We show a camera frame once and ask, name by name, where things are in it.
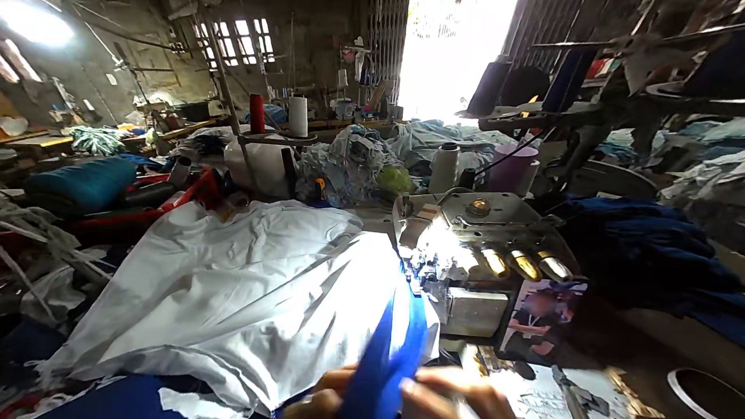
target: red thread spool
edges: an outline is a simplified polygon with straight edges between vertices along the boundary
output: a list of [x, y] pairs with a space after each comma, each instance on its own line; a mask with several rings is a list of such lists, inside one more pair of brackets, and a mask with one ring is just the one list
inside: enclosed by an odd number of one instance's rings
[[264, 126], [264, 98], [261, 95], [251, 94], [251, 134], [266, 133]]

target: photo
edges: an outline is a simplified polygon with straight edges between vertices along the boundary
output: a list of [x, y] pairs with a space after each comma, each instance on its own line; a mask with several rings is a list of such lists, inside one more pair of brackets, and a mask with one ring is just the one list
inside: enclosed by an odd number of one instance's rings
[[502, 339], [500, 357], [551, 365], [559, 344], [557, 327], [571, 321], [586, 283], [524, 281]]

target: ceiling light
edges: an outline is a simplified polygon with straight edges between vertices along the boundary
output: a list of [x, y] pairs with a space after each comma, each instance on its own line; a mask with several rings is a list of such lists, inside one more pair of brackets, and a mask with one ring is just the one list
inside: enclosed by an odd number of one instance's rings
[[34, 7], [17, 0], [0, 1], [0, 18], [31, 42], [61, 46], [73, 36], [60, 14], [46, 7]]

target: finger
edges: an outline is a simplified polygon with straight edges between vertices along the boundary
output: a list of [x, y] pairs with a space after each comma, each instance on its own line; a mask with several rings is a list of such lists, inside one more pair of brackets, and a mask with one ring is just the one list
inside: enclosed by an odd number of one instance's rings
[[467, 393], [474, 384], [481, 384], [483, 379], [477, 374], [469, 374], [460, 367], [420, 368], [416, 372], [416, 381], [436, 388], [444, 388], [459, 393]]
[[284, 419], [335, 419], [341, 407], [341, 397], [330, 388], [318, 391], [303, 400], [289, 405], [283, 412]]
[[356, 370], [333, 370], [327, 371], [321, 379], [318, 380], [313, 391], [320, 391], [325, 388], [330, 388], [336, 391], [344, 391], [355, 375]]
[[341, 397], [330, 388], [313, 393], [311, 400], [312, 418], [335, 419], [341, 407]]
[[488, 382], [473, 385], [463, 397], [481, 419], [515, 419], [507, 396]]
[[401, 396], [404, 401], [435, 419], [458, 419], [453, 402], [412, 379], [404, 378], [401, 381]]

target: teal fabric roll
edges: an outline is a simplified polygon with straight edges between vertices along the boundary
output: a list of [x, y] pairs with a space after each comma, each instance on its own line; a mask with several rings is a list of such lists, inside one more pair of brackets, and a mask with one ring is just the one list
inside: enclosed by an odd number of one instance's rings
[[119, 157], [66, 166], [26, 179], [23, 189], [36, 205], [59, 214], [105, 210], [136, 179], [136, 166]]

